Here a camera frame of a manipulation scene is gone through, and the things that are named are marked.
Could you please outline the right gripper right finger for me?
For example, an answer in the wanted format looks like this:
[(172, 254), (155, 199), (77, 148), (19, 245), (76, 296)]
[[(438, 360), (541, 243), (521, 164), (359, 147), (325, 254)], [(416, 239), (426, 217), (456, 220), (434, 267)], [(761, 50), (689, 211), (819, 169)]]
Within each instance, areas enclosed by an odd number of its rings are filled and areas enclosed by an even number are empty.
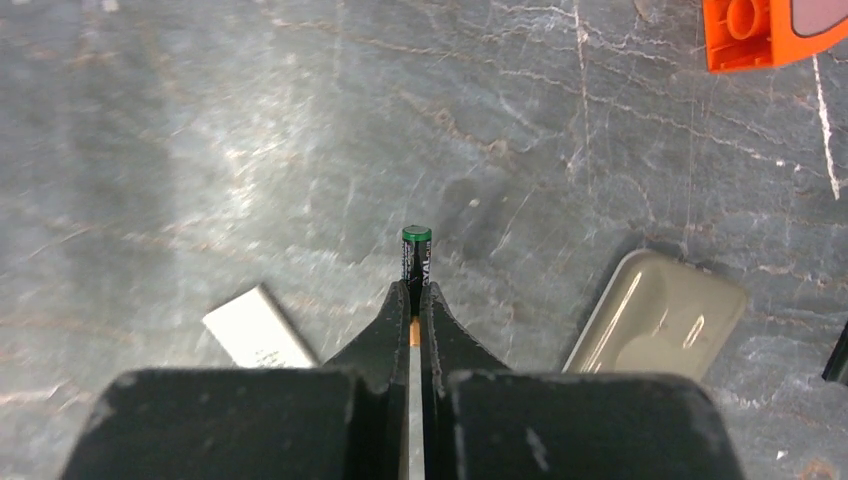
[(430, 479), (740, 479), (706, 392), (672, 374), (507, 368), (462, 327), (436, 284), (420, 295)]

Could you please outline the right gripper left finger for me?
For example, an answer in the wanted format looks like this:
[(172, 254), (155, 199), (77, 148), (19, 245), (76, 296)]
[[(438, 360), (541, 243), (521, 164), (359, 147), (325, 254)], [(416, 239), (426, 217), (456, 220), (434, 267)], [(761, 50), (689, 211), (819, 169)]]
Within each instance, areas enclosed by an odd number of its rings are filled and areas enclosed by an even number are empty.
[(95, 402), (64, 479), (404, 479), (410, 295), (323, 365), (139, 369)]

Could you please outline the white stick remote cover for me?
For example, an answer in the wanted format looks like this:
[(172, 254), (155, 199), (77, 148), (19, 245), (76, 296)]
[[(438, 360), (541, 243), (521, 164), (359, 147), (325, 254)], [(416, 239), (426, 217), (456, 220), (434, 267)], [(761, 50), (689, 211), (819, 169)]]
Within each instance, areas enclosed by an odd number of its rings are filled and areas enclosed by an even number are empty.
[(207, 313), (202, 322), (241, 368), (314, 368), (311, 348), (261, 285)]

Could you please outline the beige remote control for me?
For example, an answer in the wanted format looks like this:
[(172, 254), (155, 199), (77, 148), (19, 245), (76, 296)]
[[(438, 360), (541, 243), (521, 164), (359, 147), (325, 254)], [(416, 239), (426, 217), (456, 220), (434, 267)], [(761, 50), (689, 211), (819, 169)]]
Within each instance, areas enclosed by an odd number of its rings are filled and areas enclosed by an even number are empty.
[(659, 372), (701, 380), (748, 305), (738, 284), (650, 249), (623, 257), (564, 372)]

